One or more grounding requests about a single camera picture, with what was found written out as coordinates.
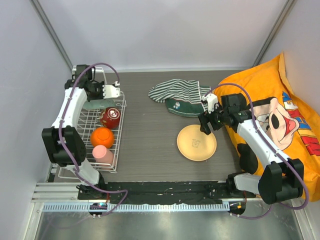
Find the yellow round plate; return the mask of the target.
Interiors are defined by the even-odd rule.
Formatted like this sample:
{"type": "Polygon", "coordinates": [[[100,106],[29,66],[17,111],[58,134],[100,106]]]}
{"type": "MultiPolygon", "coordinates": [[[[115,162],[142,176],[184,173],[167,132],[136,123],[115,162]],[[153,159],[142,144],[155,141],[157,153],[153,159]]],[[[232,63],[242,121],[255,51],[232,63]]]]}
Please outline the yellow round plate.
{"type": "Polygon", "coordinates": [[[200,131],[200,125],[184,127],[177,135],[177,148],[187,159],[195,162],[206,161],[217,150],[217,140],[213,133],[206,135],[200,131]]]}

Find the light green divided tray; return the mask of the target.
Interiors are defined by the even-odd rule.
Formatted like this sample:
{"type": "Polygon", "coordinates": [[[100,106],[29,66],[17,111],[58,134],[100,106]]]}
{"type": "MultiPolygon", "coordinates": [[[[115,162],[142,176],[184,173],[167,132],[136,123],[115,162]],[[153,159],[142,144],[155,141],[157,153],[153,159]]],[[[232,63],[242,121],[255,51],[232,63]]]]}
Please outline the light green divided tray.
{"type": "Polygon", "coordinates": [[[116,103],[111,98],[86,101],[82,106],[86,110],[104,110],[109,107],[116,107],[116,103]]]}

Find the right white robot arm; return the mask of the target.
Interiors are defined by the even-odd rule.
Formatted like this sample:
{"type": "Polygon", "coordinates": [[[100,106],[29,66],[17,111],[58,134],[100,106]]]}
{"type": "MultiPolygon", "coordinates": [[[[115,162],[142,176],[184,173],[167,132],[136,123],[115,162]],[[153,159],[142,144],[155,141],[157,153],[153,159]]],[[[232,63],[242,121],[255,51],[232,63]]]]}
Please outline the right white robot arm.
{"type": "Polygon", "coordinates": [[[239,134],[263,166],[261,176],[249,172],[233,173],[226,180],[226,193],[233,198],[243,191],[259,195],[272,205],[299,198],[304,191],[304,165],[280,150],[260,127],[253,110],[247,108],[241,93],[217,96],[210,93],[201,97],[207,110],[198,116],[200,131],[209,135],[213,130],[228,126],[239,134]]]}

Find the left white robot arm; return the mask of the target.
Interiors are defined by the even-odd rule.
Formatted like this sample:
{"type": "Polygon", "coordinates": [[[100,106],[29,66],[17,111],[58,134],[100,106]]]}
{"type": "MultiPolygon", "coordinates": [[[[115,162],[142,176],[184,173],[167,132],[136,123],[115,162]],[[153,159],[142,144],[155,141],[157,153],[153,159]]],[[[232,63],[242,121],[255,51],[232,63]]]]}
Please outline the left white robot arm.
{"type": "Polygon", "coordinates": [[[104,84],[95,82],[96,67],[77,65],[75,74],[64,85],[64,99],[58,116],[49,128],[44,128],[41,137],[51,163],[72,172],[80,180],[78,189],[89,191],[93,198],[100,200],[107,192],[102,175],[87,159],[87,149],[77,124],[81,110],[87,100],[103,99],[104,84]]]}

